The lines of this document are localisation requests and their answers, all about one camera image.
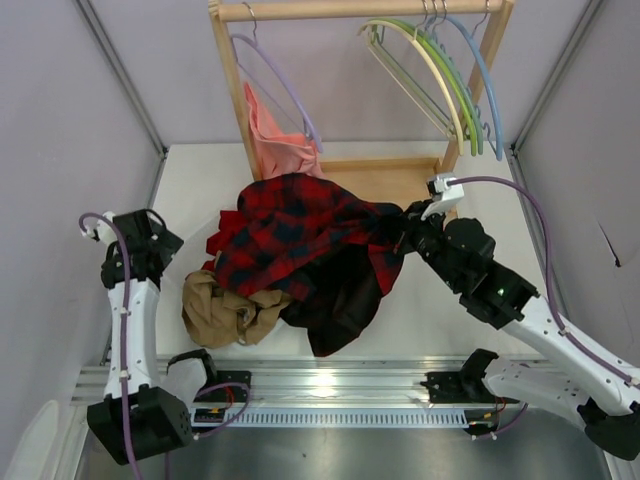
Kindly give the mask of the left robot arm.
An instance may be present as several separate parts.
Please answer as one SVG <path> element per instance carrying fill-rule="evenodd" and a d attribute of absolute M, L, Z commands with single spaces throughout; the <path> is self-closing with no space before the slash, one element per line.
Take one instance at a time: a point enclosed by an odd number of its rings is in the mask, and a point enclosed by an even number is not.
<path fill-rule="evenodd" d="M 161 279 L 183 245 L 164 219 L 145 208 L 95 215 L 82 233 L 106 245 L 100 278 L 112 319 L 111 361 L 102 400 L 87 409 L 90 430 L 120 465 L 166 454 L 192 439 L 189 409 L 217 378 L 204 349 L 158 366 L 156 313 Z"/>

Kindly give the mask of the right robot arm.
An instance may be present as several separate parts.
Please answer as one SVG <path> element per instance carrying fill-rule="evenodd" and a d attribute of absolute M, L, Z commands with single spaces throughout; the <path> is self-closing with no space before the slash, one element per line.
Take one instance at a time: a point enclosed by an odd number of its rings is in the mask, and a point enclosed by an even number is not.
<path fill-rule="evenodd" d="M 568 420 L 617 458 L 638 457 L 638 368 L 554 315 L 535 286 L 495 261 L 495 241 L 478 220 L 446 221 L 436 202 L 415 202 L 403 214 L 397 246 L 417 252 L 469 315 L 525 343 L 567 376 L 477 349 L 457 374 L 458 392 L 476 403 L 494 396 L 531 404 Z"/>

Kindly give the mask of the red plaid skirt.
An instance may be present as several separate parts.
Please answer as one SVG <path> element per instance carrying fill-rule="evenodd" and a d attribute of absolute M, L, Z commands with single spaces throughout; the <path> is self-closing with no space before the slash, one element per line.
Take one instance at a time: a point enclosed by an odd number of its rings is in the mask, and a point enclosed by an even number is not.
<path fill-rule="evenodd" d="M 395 204 L 304 174 L 254 182 L 235 209 L 221 211 L 204 267 L 241 296 L 291 296 L 282 319 L 305 329 L 313 354 L 327 357 L 361 335 L 391 292 L 403 265 L 395 251 L 401 216 Z"/>

